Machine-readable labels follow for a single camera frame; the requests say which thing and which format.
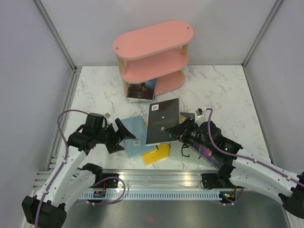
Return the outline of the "black hardcover book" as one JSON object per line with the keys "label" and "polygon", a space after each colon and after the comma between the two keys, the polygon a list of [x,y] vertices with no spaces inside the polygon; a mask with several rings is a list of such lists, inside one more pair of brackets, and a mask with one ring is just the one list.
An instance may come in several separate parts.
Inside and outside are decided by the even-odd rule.
{"label": "black hardcover book", "polygon": [[179,98],[150,104],[146,145],[176,143],[179,139],[165,130],[179,124]]}

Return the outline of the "light blue booklet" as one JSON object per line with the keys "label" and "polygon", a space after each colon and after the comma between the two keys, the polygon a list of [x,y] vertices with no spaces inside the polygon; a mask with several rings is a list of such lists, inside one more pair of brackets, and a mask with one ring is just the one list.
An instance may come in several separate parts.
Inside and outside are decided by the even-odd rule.
{"label": "light blue booklet", "polygon": [[124,140],[124,148],[129,158],[156,150],[156,146],[147,146],[147,126],[142,116],[122,119],[121,122],[135,139]]}

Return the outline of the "dark Wuthering Heights book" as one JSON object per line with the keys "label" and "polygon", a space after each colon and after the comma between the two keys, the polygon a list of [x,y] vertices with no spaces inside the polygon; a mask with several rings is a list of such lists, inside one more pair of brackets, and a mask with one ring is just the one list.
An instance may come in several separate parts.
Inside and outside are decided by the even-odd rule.
{"label": "dark Wuthering Heights book", "polygon": [[151,79],[137,84],[130,84],[126,97],[135,99],[154,99],[155,88],[156,79]]}

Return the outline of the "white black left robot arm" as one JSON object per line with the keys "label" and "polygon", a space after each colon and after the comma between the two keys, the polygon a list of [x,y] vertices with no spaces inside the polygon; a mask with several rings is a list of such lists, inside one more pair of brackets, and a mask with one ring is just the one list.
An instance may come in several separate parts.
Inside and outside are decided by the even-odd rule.
{"label": "white black left robot arm", "polygon": [[104,144],[109,153],[124,150],[122,140],[135,139],[119,118],[114,129],[102,114],[89,113],[83,125],[68,138],[63,138],[66,152],[41,189],[22,201],[25,218],[36,228],[60,228],[71,206],[88,188],[98,188],[112,180],[122,181],[118,175],[105,177],[103,168],[87,163],[79,165],[97,144]]}

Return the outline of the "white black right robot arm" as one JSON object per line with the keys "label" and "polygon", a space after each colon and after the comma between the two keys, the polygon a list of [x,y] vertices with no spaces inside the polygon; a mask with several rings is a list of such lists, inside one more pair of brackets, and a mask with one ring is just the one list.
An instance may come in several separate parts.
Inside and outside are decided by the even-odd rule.
{"label": "white black right robot arm", "polygon": [[284,170],[258,159],[240,144],[224,137],[208,120],[197,124],[192,118],[166,129],[218,169],[220,186],[234,185],[270,197],[290,214],[304,217],[304,175]]}

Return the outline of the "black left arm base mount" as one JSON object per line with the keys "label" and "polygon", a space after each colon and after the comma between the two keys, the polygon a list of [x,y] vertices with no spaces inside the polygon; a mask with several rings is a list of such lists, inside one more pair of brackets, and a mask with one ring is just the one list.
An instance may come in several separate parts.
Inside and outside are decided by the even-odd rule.
{"label": "black left arm base mount", "polygon": [[119,180],[117,179],[119,177],[118,173],[104,173],[104,174],[98,174],[95,176],[95,182],[92,188],[99,188],[99,189],[116,189],[118,186]]}

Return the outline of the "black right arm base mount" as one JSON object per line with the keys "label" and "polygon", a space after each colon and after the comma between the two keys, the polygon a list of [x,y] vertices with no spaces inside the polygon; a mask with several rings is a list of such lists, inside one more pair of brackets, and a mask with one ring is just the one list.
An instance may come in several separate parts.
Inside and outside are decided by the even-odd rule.
{"label": "black right arm base mount", "polygon": [[212,189],[234,189],[235,186],[231,183],[221,183],[218,180],[216,173],[203,173],[201,174],[200,186],[204,190]]}

